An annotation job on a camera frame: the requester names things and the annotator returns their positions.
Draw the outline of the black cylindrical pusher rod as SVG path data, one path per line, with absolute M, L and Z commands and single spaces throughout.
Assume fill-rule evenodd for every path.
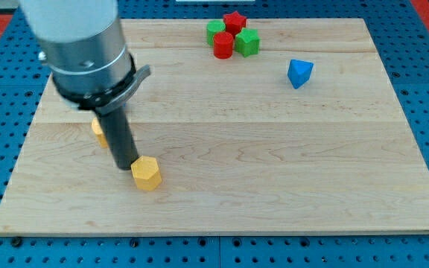
M 139 158 L 126 112 L 119 107 L 107 114 L 95 113 L 115 165 L 121 170 L 130 170 L 131 164 Z

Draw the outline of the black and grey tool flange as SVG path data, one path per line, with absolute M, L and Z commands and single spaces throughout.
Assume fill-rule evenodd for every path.
M 143 80 L 151 75 L 149 65 L 137 69 L 130 56 L 130 70 L 111 87 L 90 86 L 89 82 L 71 82 L 71 78 L 52 78 L 58 93 L 70 106 L 79 110 L 92 110 L 108 114 L 122 107 L 138 90 Z

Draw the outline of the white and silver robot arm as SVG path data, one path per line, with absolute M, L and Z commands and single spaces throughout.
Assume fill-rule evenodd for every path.
M 19 0 L 52 71 L 58 93 L 75 109 L 95 113 L 115 164 L 139 157 L 124 105 L 150 75 L 136 68 L 116 0 Z

